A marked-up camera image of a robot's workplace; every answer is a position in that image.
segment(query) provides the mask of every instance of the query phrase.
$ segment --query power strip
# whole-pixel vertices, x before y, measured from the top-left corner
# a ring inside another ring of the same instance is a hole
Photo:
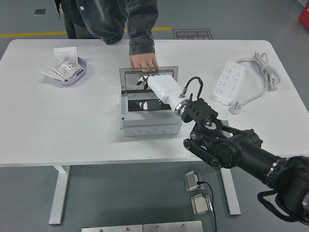
[[[211,93],[211,99],[219,104],[230,105],[236,95],[245,66],[231,61],[226,62]]]

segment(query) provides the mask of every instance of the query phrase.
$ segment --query purple bowl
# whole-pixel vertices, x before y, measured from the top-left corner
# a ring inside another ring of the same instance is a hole
[[[84,69],[80,74],[78,74],[73,80],[70,80],[70,81],[59,81],[59,80],[56,80],[54,78],[52,78],[54,81],[56,81],[57,83],[60,83],[60,84],[63,84],[63,85],[69,85],[69,84],[72,84],[74,83],[75,81],[77,81],[79,78],[81,78],[82,75],[84,75],[84,73],[86,72],[86,68],[87,68],[87,63],[84,59],[78,57],[78,64],[80,66],[82,66],[82,68]]]

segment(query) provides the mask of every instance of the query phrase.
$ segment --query yellow floor line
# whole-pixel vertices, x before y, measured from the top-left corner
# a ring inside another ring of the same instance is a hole
[[[172,27],[157,27],[157,28],[153,28],[152,30],[172,30]],[[14,33],[14,34],[0,34],[0,38],[46,36],[46,35],[66,35],[66,34],[67,34],[66,31]]]

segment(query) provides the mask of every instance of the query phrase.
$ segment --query jacket sleeve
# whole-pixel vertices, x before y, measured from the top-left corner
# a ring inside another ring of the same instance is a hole
[[[57,11],[58,11],[58,17],[60,17],[60,3],[61,3],[61,0],[55,0],[55,4],[56,4],[56,8],[57,8]]]
[[[156,0],[129,0],[126,6],[129,55],[155,53],[151,29],[158,18]]]

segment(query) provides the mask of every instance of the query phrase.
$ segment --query black cable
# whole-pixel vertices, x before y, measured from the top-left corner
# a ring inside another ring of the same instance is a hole
[[[200,77],[198,77],[198,76],[192,77],[192,78],[187,82],[187,84],[186,84],[186,86],[185,86],[184,88],[185,88],[185,89],[188,89],[188,86],[189,86],[189,84],[191,83],[191,81],[193,81],[193,80],[195,80],[195,79],[198,80],[199,85],[200,85],[199,91],[198,91],[198,93],[197,93],[197,99],[199,99],[199,96],[201,95],[201,92],[202,92],[202,89],[203,89],[203,81],[202,81],[202,79],[201,79]]]
[[[211,201],[212,201],[212,209],[213,209],[213,215],[214,215],[214,225],[215,225],[215,232],[217,232],[217,219],[216,219],[216,213],[214,211],[213,191],[212,191],[211,185],[208,184],[206,181],[197,181],[197,184],[198,185],[207,184],[209,188],[211,189],[211,196],[212,196]]]

